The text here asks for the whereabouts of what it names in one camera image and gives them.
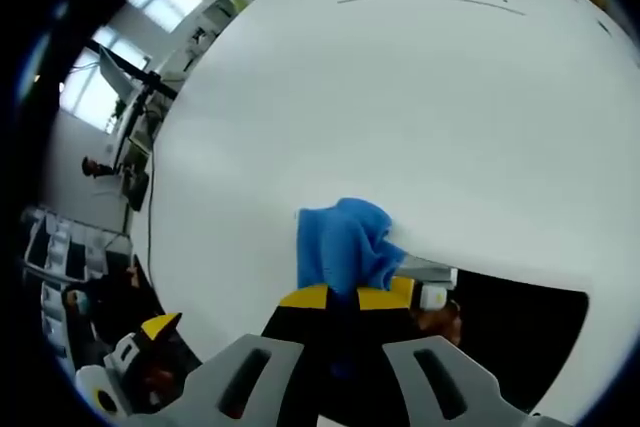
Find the white tabletop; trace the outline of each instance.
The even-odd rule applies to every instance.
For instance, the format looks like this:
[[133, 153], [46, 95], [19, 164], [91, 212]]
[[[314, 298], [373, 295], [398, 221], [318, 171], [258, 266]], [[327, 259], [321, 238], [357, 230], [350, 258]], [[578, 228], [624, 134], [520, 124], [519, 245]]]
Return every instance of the white tabletop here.
[[345, 1], [256, 0], [187, 80], [155, 148], [164, 308], [202, 360], [259, 333], [298, 209], [361, 197], [414, 255], [588, 293], [536, 409], [575, 422], [640, 324], [637, 58], [586, 0]]

